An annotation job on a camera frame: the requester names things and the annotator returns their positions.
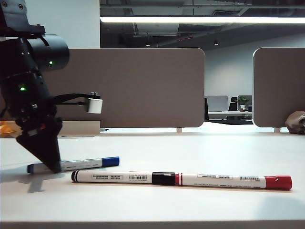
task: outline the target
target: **barcode label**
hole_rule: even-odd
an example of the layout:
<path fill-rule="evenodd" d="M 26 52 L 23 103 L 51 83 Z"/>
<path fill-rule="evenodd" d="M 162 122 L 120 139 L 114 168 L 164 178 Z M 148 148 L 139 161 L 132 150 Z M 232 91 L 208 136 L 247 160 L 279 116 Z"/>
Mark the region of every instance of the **barcode label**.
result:
<path fill-rule="evenodd" d="M 197 174 L 200 178 L 216 178 L 216 175 L 210 175 L 210 174 Z"/>
<path fill-rule="evenodd" d="M 227 175 L 211 175 L 211 174 L 197 174 L 198 178 L 213 178 L 213 179 L 233 179 L 232 176 Z"/>
<path fill-rule="evenodd" d="M 219 179 L 233 179 L 232 176 L 227 176 L 227 175 L 218 175 Z"/>
<path fill-rule="evenodd" d="M 92 175 L 95 180 L 122 180 L 122 175 Z"/>
<path fill-rule="evenodd" d="M 129 175 L 129 180 L 147 180 L 147 175 L 133 174 Z"/>
<path fill-rule="evenodd" d="M 242 177 L 242 176 L 239 176 L 239 179 L 240 180 L 260 181 L 259 177 Z"/>

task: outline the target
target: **barcode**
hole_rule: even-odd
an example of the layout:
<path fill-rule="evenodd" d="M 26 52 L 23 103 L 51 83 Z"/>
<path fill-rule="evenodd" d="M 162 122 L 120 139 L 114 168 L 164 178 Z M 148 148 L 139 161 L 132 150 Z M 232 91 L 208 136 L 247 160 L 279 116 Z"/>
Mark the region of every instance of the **barcode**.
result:
<path fill-rule="evenodd" d="M 254 180 L 254 181 L 260 181 L 259 177 L 242 177 L 239 176 L 240 180 Z"/>
<path fill-rule="evenodd" d="M 147 175 L 129 175 L 129 180 L 147 180 Z"/>

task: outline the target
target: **blue marker cap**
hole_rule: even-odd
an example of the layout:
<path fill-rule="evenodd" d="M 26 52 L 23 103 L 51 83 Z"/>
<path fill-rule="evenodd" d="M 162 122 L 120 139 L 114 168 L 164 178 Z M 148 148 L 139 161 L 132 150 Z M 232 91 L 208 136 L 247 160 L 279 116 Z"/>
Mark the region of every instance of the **blue marker cap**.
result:
<path fill-rule="evenodd" d="M 102 167 L 118 166 L 120 158 L 118 156 L 102 158 Z"/>

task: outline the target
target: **table surface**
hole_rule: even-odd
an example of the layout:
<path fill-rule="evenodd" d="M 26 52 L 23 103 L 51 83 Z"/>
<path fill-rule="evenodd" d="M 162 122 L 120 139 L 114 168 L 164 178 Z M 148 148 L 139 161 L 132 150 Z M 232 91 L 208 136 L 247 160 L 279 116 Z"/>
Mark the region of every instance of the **table surface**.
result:
<path fill-rule="evenodd" d="M 71 172 L 28 175 L 38 160 L 14 138 L 1 143 L 1 227 L 300 228 L 305 226 L 304 135 L 255 125 L 110 129 L 59 138 L 62 159 L 119 156 L 106 171 L 291 175 L 290 191 L 72 183 Z"/>
<path fill-rule="evenodd" d="M 252 115 L 250 111 L 209 111 L 209 115 Z"/>

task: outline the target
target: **red marker cap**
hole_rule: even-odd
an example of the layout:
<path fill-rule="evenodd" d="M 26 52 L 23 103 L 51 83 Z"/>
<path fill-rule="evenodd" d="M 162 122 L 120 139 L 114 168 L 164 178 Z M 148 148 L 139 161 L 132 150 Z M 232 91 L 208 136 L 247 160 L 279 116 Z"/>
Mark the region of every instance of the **red marker cap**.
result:
<path fill-rule="evenodd" d="M 267 176 L 266 188 L 270 189 L 291 189 L 292 180 L 290 176 Z"/>

